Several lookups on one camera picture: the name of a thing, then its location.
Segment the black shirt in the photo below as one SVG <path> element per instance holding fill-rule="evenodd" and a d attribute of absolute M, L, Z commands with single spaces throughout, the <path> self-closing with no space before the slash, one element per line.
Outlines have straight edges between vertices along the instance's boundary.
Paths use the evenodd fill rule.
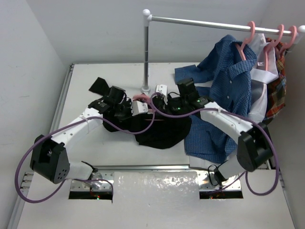
<path fill-rule="evenodd" d="M 104 122 L 103 126 L 109 132 L 117 132 L 118 130 L 111 126 L 114 124 L 122 130 L 130 132 L 140 132 L 135 135 L 135 140 L 139 145 L 148 146 L 156 149 L 167 149 L 184 140 L 190 132 L 192 120 L 190 117 L 169 118 L 165 117 L 164 121 L 140 121 L 133 116 L 122 122 L 114 121 L 110 118 L 112 104 L 109 96 L 127 95 L 125 90 L 116 86 L 109 86 L 107 82 L 98 77 L 93 85 L 89 88 L 92 93 L 99 94 L 100 99 L 88 105 L 89 108 L 97 108 L 103 118 L 109 123 Z"/>

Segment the pink hanger holding white shirt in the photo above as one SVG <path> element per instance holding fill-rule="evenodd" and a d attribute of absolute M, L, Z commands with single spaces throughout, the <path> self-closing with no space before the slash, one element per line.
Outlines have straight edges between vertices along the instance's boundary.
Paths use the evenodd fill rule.
<path fill-rule="evenodd" d="M 165 117 L 156 112 L 155 108 L 160 111 L 163 111 L 165 107 L 165 101 L 162 98 L 157 98 L 156 95 L 151 98 L 146 94 L 135 95 L 132 98 L 132 101 L 140 101 L 148 104 L 149 112 L 146 114 L 139 114 L 133 116 L 135 119 L 139 119 L 140 121 L 152 121 L 154 116 L 154 121 L 164 121 Z"/>

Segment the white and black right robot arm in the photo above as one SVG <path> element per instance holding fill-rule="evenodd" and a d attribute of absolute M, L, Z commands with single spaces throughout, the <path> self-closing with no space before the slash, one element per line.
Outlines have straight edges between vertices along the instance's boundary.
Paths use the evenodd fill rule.
<path fill-rule="evenodd" d="M 231 176 L 253 172 L 274 155 L 266 125 L 234 115 L 216 101 L 199 94 L 191 78 L 181 80 L 178 93 L 161 93 L 169 117 L 189 119 L 192 124 L 184 141 L 190 165 L 208 170 L 212 186 Z"/>

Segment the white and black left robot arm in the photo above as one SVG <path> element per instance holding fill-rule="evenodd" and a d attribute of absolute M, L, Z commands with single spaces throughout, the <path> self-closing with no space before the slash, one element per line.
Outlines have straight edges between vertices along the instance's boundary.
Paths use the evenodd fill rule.
<path fill-rule="evenodd" d="M 65 128 L 49 137 L 41 135 L 36 138 L 30 160 L 31 169 L 54 184 L 66 179 L 90 179 L 93 166 L 84 161 L 69 161 L 68 154 L 72 147 L 101 126 L 104 118 L 112 125 L 118 125 L 127 117 L 131 117 L 131 100 L 127 99 L 124 89 L 112 86 L 106 95 L 92 101 Z"/>

